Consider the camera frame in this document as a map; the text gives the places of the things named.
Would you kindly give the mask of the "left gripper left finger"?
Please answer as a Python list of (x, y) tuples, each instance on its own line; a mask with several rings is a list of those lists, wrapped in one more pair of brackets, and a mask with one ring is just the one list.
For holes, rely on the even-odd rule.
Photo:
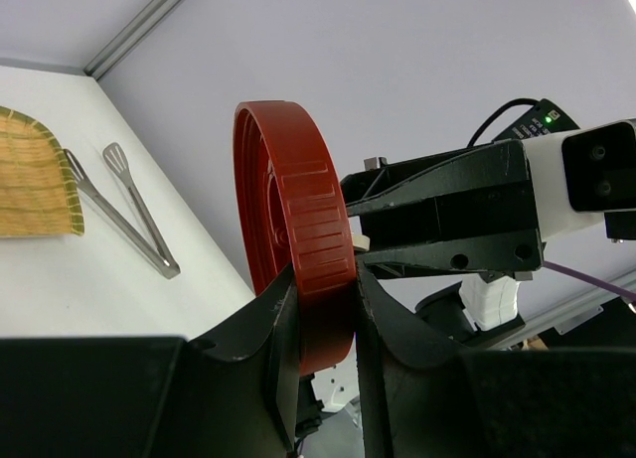
[(284, 457), (299, 385), (297, 288), (284, 269), (193, 340), (5, 339), (5, 457)]

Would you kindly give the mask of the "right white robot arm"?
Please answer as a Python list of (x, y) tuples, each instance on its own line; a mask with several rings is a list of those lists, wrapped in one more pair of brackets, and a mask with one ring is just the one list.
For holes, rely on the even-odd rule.
[(635, 236), (635, 123), (579, 128), (548, 100), (487, 144), (387, 164), (339, 179), (325, 143), (281, 189), (296, 277), (315, 302), (354, 274), (350, 218), (363, 230), (364, 263), (380, 279), (462, 276), (421, 304), (451, 303), (434, 319), (482, 344), (518, 316), (520, 283), (544, 263), (546, 244), (604, 225), (611, 239)]

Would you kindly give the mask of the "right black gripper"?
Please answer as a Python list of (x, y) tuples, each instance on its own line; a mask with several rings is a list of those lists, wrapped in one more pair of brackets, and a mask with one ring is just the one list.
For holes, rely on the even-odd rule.
[(542, 241), (522, 142), (421, 157), (357, 175), (357, 210), (379, 279), (542, 266)]

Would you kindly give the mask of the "red round lid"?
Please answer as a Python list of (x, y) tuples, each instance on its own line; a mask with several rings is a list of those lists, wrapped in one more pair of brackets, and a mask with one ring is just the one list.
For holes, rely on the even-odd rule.
[(357, 266), (340, 182), (314, 120), (283, 100), (238, 105), (233, 160), (243, 244), (255, 293), (291, 265), (300, 372), (328, 369), (354, 338)]

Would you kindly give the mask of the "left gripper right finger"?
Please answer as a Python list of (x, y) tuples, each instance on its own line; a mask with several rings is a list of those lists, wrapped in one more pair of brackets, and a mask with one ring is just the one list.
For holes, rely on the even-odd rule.
[(369, 457), (631, 457), (631, 349), (467, 348), (361, 268), (357, 361)]

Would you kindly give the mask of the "steel food tongs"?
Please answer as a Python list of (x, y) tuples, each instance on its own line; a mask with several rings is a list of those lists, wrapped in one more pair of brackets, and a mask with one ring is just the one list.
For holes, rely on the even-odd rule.
[(132, 200), (153, 243), (149, 243), (96, 188), (76, 155), (69, 149), (64, 149), (64, 154), (70, 164), (77, 187), (121, 230), (164, 278), (170, 280), (178, 276), (181, 273), (180, 265), (171, 253), (132, 178), (123, 148), (117, 142), (112, 142), (102, 150), (101, 155), (106, 166), (119, 180)]

